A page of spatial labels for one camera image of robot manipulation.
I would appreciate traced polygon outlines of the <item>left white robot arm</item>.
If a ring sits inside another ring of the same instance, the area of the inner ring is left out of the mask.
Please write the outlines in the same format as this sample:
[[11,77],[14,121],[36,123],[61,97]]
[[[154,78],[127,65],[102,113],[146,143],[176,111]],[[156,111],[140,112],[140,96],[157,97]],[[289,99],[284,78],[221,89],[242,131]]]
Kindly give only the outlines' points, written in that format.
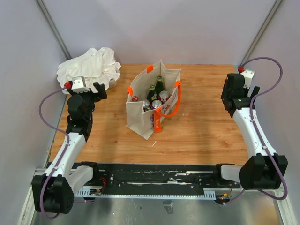
[[77,155],[91,134],[95,103],[107,98],[104,84],[95,82],[93,86],[96,92],[79,82],[67,82],[57,90],[67,90],[71,95],[67,102],[69,115],[66,130],[54,127],[41,118],[48,127],[65,135],[54,161],[42,175],[35,175],[31,182],[35,210],[49,220],[55,219],[59,214],[68,214],[74,204],[75,194],[86,183],[94,186],[99,181],[106,182],[95,162],[81,162],[71,172]]

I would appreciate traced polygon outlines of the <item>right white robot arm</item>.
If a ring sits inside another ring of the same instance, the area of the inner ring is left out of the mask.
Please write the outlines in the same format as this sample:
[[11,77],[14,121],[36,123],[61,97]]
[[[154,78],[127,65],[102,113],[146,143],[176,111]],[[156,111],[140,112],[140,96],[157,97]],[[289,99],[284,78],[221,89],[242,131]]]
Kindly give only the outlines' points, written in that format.
[[281,185],[280,175],[285,173],[288,165],[286,157],[278,155],[266,138],[256,110],[250,108],[251,100],[260,89],[255,86],[252,94],[248,93],[253,76],[249,70],[226,76],[221,99],[241,131],[249,159],[244,165],[217,164],[212,181],[219,188],[234,181],[245,190],[276,190]]

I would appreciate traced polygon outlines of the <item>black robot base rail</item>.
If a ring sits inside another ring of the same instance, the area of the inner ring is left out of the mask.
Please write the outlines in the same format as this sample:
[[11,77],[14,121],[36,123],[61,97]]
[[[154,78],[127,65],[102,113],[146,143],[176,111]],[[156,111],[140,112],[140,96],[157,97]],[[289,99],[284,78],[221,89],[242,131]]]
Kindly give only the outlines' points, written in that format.
[[209,188],[240,188],[235,181],[220,180],[212,165],[150,165],[74,163],[92,169],[93,177],[76,193],[86,200],[103,197],[221,198]]

